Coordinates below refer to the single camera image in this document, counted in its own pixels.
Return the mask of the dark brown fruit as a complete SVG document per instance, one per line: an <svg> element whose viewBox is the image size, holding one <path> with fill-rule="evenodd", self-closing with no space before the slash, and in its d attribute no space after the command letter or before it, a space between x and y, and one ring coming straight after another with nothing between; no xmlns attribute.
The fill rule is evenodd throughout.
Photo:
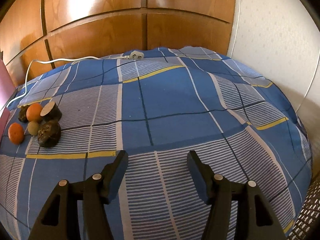
<svg viewBox="0 0 320 240"><path fill-rule="evenodd" d="M58 121L50 120L39 127L37 141L40 147L51 148L57 145L61 138L61 127Z"/></svg>
<svg viewBox="0 0 320 240"><path fill-rule="evenodd" d="M18 114L18 120L22 123L28 123L28 118L27 118L28 108L29 108L29 105L25 105L20 108L20 112Z"/></svg>

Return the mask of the small beige ball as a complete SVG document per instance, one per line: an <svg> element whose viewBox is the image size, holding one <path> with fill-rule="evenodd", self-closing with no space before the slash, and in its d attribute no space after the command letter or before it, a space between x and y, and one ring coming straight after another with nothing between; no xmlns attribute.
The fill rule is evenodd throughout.
<svg viewBox="0 0 320 240"><path fill-rule="evenodd" d="M37 136L39 129L40 129L40 124L36 121L29 122L27 126L27 130L29 134L31 134L32 136Z"/></svg>

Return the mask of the orange tangerine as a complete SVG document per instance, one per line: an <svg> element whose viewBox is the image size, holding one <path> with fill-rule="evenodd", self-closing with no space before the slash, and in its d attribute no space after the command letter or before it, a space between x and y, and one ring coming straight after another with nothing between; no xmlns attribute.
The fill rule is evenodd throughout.
<svg viewBox="0 0 320 240"><path fill-rule="evenodd" d="M15 144L19 145L24 141L24 129L23 127L18 123L13 123L8 128L8 137L9 140Z"/></svg>
<svg viewBox="0 0 320 240"><path fill-rule="evenodd" d="M29 122L34 121L40 123L42 121L42 116L40 115L42 109L43 107L39 103L31 104L26 112L27 120Z"/></svg>

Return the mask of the dark cylinder beige top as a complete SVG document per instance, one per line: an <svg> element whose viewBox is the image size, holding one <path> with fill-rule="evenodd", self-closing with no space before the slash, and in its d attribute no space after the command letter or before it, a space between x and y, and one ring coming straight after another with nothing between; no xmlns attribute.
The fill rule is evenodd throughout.
<svg viewBox="0 0 320 240"><path fill-rule="evenodd" d="M62 117L62 113L58 108L55 101L48 102L42 109L40 116L45 122L48 121L59 121Z"/></svg>

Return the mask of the pink shallow tray box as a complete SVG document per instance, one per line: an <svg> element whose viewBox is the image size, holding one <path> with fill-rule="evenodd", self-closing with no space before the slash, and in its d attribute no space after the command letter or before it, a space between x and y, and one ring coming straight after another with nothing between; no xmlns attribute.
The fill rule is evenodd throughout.
<svg viewBox="0 0 320 240"><path fill-rule="evenodd" d="M8 118L10 115L10 111L7 109L7 107L4 107L1 110L1 119L0 119L0 139L2 138L2 135L4 133L5 126L7 124Z"/></svg>

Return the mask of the blue plaid tablecloth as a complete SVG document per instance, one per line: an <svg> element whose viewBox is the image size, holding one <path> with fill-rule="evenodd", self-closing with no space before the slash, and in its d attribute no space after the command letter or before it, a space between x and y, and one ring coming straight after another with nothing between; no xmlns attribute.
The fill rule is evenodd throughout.
<svg viewBox="0 0 320 240"><path fill-rule="evenodd" d="M291 234L312 175L308 136L285 94L246 65L201 47L68 63L21 88L8 123L51 101L62 113L55 147L1 139L1 223L13 239L29 237L60 180L89 178L120 150L129 166L106 207L115 239L201 238L210 208L187 168L191 150L230 181L255 181Z"/></svg>

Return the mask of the pink electric kettle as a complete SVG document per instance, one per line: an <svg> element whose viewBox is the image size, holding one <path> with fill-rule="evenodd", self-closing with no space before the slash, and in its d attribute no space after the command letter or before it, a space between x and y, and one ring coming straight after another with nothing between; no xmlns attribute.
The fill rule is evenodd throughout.
<svg viewBox="0 0 320 240"><path fill-rule="evenodd" d="M0 60L0 96L1 96L1 114L8 102L14 98L16 94L16 87L8 73L8 70L3 62Z"/></svg>

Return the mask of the wooden panel cabinet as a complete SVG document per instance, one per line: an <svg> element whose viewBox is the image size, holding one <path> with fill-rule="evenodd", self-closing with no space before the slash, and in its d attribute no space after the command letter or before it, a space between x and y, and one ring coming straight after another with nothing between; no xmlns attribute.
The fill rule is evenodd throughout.
<svg viewBox="0 0 320 240"><path fill-rule="evenodd" d="M226 54L235 0L6 0L1 52L15 85L59 66L157 47Z"/></svg>

